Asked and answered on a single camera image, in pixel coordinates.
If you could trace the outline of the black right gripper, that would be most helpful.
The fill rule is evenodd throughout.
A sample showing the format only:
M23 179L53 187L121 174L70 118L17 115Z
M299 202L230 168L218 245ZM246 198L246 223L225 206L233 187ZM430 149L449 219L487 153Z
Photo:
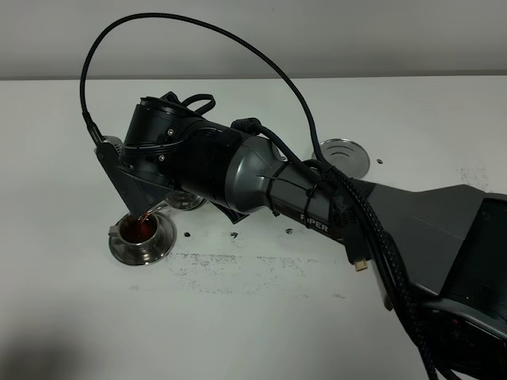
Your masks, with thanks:
M130 180L155 188L164 188L166 191L178 189L176 180L166 173L169 162L168 156L119 156L118 162L118 170L122 175L122 182L118 188L121 196L126 196ZM237 211L226 204L212 202L212 205L222 212L233 225L246 219L251 214L250 211Z

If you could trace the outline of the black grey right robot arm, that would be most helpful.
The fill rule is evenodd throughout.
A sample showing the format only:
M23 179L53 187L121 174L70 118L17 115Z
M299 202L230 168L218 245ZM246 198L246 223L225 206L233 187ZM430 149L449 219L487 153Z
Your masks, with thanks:
M299 160L256 119L229 127L172 93L135 107L121 168L213 202L232 221L267 207L372 264L431 376L506 376L506 198L460 184L422 192Z

